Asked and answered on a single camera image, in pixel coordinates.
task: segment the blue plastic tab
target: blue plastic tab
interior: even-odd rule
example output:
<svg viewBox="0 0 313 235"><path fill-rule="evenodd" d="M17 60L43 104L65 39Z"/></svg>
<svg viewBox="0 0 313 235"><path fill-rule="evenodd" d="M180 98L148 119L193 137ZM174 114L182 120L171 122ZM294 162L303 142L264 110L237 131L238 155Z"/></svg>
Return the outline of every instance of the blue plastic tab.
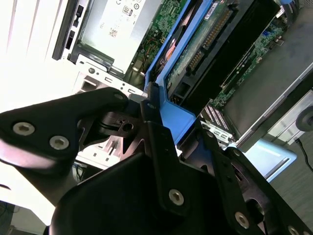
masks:
<svg viewBox="0 0 313 235"><path fill-rule="evenodd" d="M280 3L282 4L282 5L284 5L284 4L290 4L292 2L292 0L280 0Z"/></svg>
<svg viewBox="0 0 313 235"><path fill-rule="evenodd" d="M169 40L171 39L175 29L178 27L180 20L182 19L184 12L186 11L190 0L187 1L186 5L184 6L183 10L181 11L177 21L175 22L172 30L170 31L167 39L165 40L163 46L161 47L160 51L156 55L155 59L153 60L152 64L150 65L147 73L146 73L146 82L145 82L145 89L149 83L150 72L152 68L155 66L156 62L159 60L161 54L165 50L165 47ZM188 44L189 40L191 39L192 35L197 30L199 24L201 23L202 19L205 17L208 9L210 8L212 0L204 0L199 7L198 11L196 12L195 16L193 17L191 23L189 24L187 30L185 31L183 37L181 38L180 42L178 43L176 49L174 50L171 58L166 63L164 69L160 73L160 75L156 79L156 83L160 86L160 112L163 121L163 125L169 128L172 132L172 136L174 139L174 143L177 144L179 140L183 137L186 131L191 127L193 122L196 120L196 116L183 109L182 107L172 103L168 99L167 89L166 89L166 82L165 79L170 73L171 69L175 65L176 61L179 59L181 53L185 49L186 45Z"/></svg>

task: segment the metal sheet panel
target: metal sheet panel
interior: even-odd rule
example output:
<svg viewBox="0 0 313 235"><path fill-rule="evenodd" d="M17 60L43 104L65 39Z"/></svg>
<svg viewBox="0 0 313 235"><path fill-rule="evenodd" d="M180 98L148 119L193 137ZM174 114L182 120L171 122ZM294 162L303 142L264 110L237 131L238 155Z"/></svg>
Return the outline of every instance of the metal sheet panel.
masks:
<svg viewBox="0 0 313 235"><path fill-rule="evenodd" d="M268 132L272 139L292 144L294 139L303 134L296 127L298 115L307 107L313 105L313 91L309 91L289 112L287 112Z"/></svg>
<svg viewBox="0 0 313 235"><path fill-rule="evenodd" d="M113 58L113 66L125 73L161 2L95 0L82 42ZM128 14L125 13L125 7L129 9Z"/></svg>
<svg viewBox="0 0 313 235"><path fill-rule="evenodd" d="M313 64L313 9L301 9L285 33L285 43L276 47L255 69L225 106L225 114L243 139L273 111Z"/></svg>

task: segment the gray floor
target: gray floor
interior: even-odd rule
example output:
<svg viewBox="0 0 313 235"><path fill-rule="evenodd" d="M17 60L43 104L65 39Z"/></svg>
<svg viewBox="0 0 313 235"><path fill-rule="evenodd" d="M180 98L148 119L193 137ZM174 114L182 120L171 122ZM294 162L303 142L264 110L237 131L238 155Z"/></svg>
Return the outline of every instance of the gray floor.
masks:
<svg viewBox="0 0 313 235"><path fill-rule="evenodd" d="M303 134L300 139L313 166L313 132ZM289 149L298 157L271 185L313 231L313 172L306 166L302 151L296 143L290 145Z"/></svg>

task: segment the motherboard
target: motherboard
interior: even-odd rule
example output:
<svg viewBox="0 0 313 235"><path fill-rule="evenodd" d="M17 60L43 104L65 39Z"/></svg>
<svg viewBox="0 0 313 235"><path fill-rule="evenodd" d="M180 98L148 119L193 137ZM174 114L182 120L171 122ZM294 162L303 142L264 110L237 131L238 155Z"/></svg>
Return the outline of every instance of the motherboard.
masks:
<svg viewBox="0 0 313 235"><path fill-rule="evenodd" d="M161 5L136 56L137 60L143 62L144 71L156 57L186 2L187 0L165 0Z"/></svg>
<svg viewBox="0 0 313 235"><path fill-rule="evenodd" d="M232 97L240 84L249 78L250 74L261 63L266 54L275 46L281 46L284 42L282 39L283 33L283 28L277 27L271 23L256 40L235 70L224 81L223 90L214 100L210 101L210 104L216 108L222 108Z"/></svg>

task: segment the black plastic bracket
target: black plastic bracket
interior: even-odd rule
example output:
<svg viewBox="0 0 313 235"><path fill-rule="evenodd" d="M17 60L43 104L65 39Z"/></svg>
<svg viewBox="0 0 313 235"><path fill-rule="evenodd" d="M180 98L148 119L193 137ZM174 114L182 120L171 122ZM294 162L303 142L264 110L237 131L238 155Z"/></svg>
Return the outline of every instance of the black plastic bracket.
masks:
<svg viewBox="0 0 313 235"><path fill-rule="evenodd" d="M79 121L121 111L127 105L128 99L122 92L103 88L2 113L0 160L42 174L65 173L82 150L79 140L86 129L78 128ZM30 123L34 132L27 136L17 134L13 126L19 122ZM54 136L65 137L68 147L63 150L51 147Z"/></svg>

